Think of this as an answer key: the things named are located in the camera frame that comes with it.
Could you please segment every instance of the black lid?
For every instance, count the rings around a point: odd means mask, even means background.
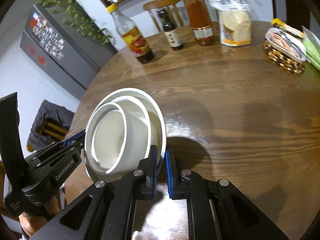
[[[164,17],[164,16],[168,15],[166,9],[161,9],[161,10],[157,11],[157,13],[158,13],[159,17]]]

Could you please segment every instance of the brown table top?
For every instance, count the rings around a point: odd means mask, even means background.
[[[229,179],[291,240],[299,239],[320,209],[320,73],[308,65],[298,76],[268,59],[262,49],[268,28],[253,22],[252,43],[232,48],[218,37],[198,46],[182,27],[180,51],[159,33],[147,38],[156,59],[145,65],[122,49],[85,93],[70,135],[85,129],[109,93],[142,89],[160,106],[175,157],[205,179]],[[91,184],[82,162],[65,183],[68,202]],[[136,214],[135,240],[188,239],[186,202],[169,199],[165,167],[157,201],[138,202]]]

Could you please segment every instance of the red sticker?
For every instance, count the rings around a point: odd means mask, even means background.
[[[36,26],[36,25],[37,25],[37,23],[38,23],[38,21],[37,21],[37,20],[32,19],[32,20],[30,21],[30,27]]]
[[[41,64],[41,65],[45,65],[45,59],[44,59],[44,57],[38,56],[38,62],[39,62],[39,64]]]
[[[32,56],[37,55],[37,52],[36,52],[35,48],[34,48],[32,45],[29,45],[29,46],[28,46],[28,50],[29,50],[29,53],[30,53]]]

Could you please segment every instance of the gray refrigerator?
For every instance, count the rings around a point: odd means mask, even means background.
[[[34,4],[20,43],[21,49],[52,79],[81,100],[100,69],[117,53],[111,43],[101,45],[84,37],[54,8]]]

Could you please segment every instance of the beaded basket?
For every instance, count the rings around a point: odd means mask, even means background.
[[[269,55],[269,58],[277,63],[280,67],[285,70],[288,70],[292,73],[296,73],[298,75],[304,72],[305,63],[299,63],[293,60],[292,58],[288,57],[287,55],[283,54],[279,50],[273,48],[267,39],[264,40],[263,48],[266,50],[266,53]]]

